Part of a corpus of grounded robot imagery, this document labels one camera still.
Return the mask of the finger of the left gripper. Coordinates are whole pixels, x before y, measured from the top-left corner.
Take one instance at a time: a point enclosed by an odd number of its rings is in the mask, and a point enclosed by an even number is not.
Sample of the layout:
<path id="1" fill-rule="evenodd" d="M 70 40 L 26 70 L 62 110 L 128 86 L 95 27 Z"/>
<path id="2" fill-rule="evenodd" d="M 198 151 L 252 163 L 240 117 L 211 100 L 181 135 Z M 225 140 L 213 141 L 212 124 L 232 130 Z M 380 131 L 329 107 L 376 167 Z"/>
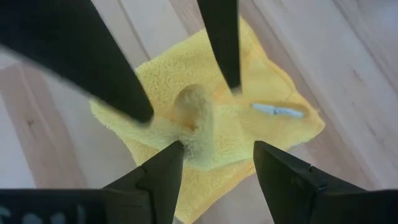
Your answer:
<path id="1" fill-rule="evenodd" d="M 197 0 L 213 54 L 232 91 L 241 90 L 238 0 Z"/>
<path id="2" fill-rule="evenodd" d="M 151 122 L 148 96 L 91 0 L 0 0 L 0 45 Z"/>

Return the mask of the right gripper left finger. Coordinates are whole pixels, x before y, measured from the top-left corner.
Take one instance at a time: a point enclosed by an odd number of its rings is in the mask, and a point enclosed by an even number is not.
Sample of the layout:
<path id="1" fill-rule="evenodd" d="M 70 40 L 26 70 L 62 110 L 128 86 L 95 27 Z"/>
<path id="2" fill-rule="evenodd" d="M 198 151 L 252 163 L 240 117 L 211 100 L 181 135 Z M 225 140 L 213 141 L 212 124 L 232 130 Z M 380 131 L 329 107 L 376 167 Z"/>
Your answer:
<path id="1" fill-rule="evenodd" d="M 109 224 L 172 224 L 182 182 L 183 144 L 173 142 L 105 187 Z"/>

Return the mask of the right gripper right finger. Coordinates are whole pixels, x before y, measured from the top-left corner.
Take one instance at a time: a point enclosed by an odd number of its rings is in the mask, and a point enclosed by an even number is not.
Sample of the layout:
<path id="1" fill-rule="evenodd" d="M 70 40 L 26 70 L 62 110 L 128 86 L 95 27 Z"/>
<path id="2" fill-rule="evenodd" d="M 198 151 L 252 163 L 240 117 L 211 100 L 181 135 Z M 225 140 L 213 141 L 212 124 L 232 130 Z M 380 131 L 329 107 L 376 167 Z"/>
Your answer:
<path id="1" fill-rule="evenodd" d="M 364 191 L 263 141 L 254 142 L 253 159 L 275 224 L 310 224 L 320 194 Z"/>

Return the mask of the yellow microfiber towel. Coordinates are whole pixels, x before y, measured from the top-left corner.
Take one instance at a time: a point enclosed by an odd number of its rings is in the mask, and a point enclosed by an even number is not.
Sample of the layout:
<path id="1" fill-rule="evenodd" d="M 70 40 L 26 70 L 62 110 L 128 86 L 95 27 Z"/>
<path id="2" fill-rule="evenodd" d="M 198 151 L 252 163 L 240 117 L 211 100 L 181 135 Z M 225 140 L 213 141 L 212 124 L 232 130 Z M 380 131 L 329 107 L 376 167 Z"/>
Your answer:
<path id="1" fill-rule="evenodd" d="M 268 58 L 249 24 L 240 20 L 239 28 L 240 92 L 228 88 L 201 30 L 137 68 L 155 111 L 149 126 L 90 101 L 93 116 L 124 142 L 136 164 L 175 141 L 183 144 L 175 216 L 184 223 L 193 223 L 253 175 L 255 141 L 287 150 L 325 126 L 292 79 Z"/>

